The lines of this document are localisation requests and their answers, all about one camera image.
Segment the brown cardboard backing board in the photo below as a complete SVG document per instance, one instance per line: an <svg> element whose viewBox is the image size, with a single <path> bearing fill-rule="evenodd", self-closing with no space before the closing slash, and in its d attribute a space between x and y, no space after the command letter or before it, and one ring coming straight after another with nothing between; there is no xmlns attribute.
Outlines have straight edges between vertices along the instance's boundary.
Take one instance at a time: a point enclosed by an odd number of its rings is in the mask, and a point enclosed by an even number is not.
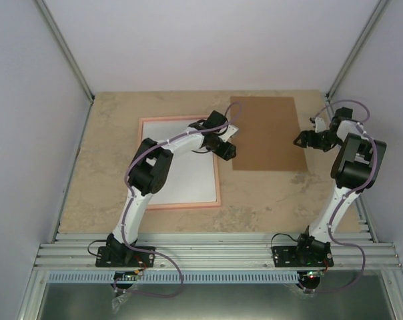
<svg viewBox="0 0 403 320"><path fill-rule="evenodd" d="M239 131L232 139L235 171L307 171L304 150L294 145L300 134L292 97L238 97L231 118Z"/></svg>

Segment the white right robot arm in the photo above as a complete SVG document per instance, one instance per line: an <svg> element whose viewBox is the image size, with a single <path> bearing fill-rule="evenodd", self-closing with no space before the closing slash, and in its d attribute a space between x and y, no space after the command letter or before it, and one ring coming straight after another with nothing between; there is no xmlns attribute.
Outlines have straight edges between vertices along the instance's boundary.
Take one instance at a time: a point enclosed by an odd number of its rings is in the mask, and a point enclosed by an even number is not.
<svg viewBox="0 0 403 320"><path fill-rule="evenodd" d="M336 120L326 127L317 118L315 123L314 130L301 131L294 145L324 152L340 147L330 172L334 181L331 194L308 227L309 236L326 243L332 241L349 206L376 182L387 144L373 139L360 122Z"/></svg>

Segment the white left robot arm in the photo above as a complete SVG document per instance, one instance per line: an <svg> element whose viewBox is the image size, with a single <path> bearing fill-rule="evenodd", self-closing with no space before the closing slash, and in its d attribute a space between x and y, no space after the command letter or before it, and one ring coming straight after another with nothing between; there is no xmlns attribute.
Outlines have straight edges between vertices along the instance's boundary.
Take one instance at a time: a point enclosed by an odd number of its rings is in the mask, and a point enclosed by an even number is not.
<svg viewBox="0 0 403 320"><path fill-rule="evenodd" d="M236 146L230 139L238 128L229 121L210 127L211 121L194 122L185 131L162 141L144 139L125 173L127 198L115 229L106 240L111 258L119 265L129 265L134 258L139 226L154 194L167 181L172 161L180 155L206 149L228 161L236 156Z"/></svg>

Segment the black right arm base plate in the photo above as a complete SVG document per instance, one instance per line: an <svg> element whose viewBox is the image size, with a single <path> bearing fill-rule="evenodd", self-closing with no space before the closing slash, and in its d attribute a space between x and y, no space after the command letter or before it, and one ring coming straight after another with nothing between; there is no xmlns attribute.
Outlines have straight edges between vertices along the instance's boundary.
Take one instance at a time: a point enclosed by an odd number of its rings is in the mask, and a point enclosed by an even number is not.
<svg viewBox="0 0 403 320"><path fill-rule="evenodd" d="M321 246L272 246L276 267L333 267L329 243Z"/></svg>

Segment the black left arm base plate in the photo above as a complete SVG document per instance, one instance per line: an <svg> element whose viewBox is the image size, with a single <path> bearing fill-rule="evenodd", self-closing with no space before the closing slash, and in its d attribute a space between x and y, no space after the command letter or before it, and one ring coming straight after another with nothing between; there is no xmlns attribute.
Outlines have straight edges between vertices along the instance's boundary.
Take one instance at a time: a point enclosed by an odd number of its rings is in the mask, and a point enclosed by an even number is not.
<svg viewBox="0 0 403 320"><path fill-rule="evenodd" d="M126 246L114 248L105 245L98 249L95 261L96 267L135 267L145 269L153 267L155 247L137 247L138 251Z"/></svg>

